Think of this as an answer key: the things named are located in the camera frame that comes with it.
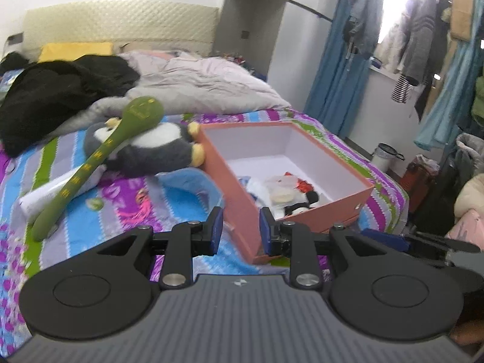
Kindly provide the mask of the blue face mask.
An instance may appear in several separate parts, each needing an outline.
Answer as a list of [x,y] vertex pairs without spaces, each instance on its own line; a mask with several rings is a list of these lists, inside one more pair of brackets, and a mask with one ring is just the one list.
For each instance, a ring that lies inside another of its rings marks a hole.
[[222,191],[198,168],[160,173],[156,178],[177,222],[206,221],[214,207],[225,207]]

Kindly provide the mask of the small panda plush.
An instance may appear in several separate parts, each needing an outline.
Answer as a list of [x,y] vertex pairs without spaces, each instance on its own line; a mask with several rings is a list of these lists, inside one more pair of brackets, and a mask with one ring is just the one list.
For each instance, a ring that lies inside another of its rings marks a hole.
[[315,191],[299,193],[295,202],[284,207],[285,216],[299,214],[314,208],[319,203],[319,194]]

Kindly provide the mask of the clear printed plastic wrapper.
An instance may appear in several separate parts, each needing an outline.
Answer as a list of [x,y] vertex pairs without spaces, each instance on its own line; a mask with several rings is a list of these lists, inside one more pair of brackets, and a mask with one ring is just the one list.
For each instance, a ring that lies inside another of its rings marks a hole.
[[273,176],[266,179],[264,184],[273,204],[290,203],[295,199],[298,192],[298,179],[293,175]]

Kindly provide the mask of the red snack wrapper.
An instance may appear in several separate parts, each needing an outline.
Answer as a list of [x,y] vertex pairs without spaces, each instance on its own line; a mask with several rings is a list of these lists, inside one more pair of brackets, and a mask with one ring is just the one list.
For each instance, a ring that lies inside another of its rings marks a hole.
[[292,188],[297,189],[301,193],[309,193],[314,191],[314,187],[306,180],[300,179],[299,177],[292,175],[292,173],[286,172],[284,174],[288,180],[288,185]]

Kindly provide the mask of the white paper towel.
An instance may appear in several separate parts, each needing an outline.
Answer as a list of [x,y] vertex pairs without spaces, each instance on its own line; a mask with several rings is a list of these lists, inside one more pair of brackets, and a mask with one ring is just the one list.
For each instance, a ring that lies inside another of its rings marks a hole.
[[250,178],[245,186],[245,189],[254,200],[257,207],[262,208],[274,206],[267,186],[260,180]]

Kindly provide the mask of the blue plastic snack bag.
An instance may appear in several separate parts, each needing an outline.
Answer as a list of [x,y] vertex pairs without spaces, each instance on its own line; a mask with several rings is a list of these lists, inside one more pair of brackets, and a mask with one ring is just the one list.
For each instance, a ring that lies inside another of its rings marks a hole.
[[240,176],[238,178],[240,185],[249,194],[255,194],[257,189],[257,181],[250,176]]

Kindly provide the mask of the grey penguin plush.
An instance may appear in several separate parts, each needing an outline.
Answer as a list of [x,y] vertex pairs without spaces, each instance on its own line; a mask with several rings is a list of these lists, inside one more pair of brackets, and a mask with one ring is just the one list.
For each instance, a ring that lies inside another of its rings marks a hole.
[[162,122],[123,142],[104,165],[130,178],[200,167],[206,152],[204,146],[196,142],[199,132],[200,124],[196,122],[187,126]]

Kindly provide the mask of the white trash bin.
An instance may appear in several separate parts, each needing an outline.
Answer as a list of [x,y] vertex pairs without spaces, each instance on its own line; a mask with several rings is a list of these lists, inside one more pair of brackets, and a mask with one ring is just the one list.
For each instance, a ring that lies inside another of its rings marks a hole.
[[389,144],[380,142],[371,154],[371,164],[386,173],[394,160],[404,161],[405,157]]

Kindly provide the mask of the white tube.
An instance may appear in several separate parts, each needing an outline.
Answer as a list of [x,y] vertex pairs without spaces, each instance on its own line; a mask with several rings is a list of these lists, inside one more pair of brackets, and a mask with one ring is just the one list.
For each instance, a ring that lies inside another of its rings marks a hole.
[[[19,204],[24,217],[28,221],[34,220],[44,207],[52,201],[55,196],[61,191],[64,185],[69,179],[78,171],[78,167],[68,171],[64,175],[57,177],[56,179],[49,181],[47,184],[35,188],[33,191],[27,193],[19,199]],[[88,178],[88,180],[78,189],[75,194],[75,198],[90,189],[96,187],[103,176],[103,173],[107,170],[105,165],[99,166],[95,172]]]

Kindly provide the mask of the blue curtain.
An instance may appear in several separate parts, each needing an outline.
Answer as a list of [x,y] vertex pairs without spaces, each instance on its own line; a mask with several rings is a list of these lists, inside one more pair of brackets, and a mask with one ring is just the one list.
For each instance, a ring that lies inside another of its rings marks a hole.
[[350,1],[339,0],[318,73],[304,112],[341,139],[349,136],[370,73],[369,61],[349,54],[343,28],[349,18]]

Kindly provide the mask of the bottles on shelf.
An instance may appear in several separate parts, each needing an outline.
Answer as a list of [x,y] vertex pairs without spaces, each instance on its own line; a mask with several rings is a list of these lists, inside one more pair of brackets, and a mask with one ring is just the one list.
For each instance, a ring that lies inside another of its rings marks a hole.
[[243,67],[244,69],[250,70],[251,66],[248,64],[248,62],[244,59],[243,56],[241,55],[235,55],[235,54],[229,54],[229,53],[224,53],[223,57],[227,61],[231,61],[235,63],[236,65]]

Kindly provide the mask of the black clothing pile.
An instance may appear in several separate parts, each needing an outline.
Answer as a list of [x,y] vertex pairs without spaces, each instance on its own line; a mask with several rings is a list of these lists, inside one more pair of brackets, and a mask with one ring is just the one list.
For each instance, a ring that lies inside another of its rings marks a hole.
[[20,73],[1,102],[1,145],[19,156],[104,97],[122,97],[139,73],[118,56],[45,61]]

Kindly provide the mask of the cream padded headboard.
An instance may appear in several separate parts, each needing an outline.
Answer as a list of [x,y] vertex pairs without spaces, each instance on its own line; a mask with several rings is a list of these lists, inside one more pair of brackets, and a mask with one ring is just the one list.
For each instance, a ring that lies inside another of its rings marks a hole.
[[127,44],[185,49],[209,55],[219,10],[203,5],[155,0],[67,2],[27,11],[22,53],[37,59],[50,43]]

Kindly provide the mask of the yellow pillow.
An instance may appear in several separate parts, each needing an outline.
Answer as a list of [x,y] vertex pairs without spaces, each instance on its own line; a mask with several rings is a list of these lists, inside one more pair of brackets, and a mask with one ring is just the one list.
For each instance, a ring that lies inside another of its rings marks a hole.
[[113,43],[49,43],[41,48],[38,62],[75,61],[86,55],[110,56],[113,54]]

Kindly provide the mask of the hanging denim jacket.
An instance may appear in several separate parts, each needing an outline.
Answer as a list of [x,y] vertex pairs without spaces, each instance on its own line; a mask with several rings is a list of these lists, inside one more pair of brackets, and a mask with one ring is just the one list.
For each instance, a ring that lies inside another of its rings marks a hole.
[[359,54],[369,60],[378,43],[383,0],[349,0],[350,13],[343,29],[348,55]]

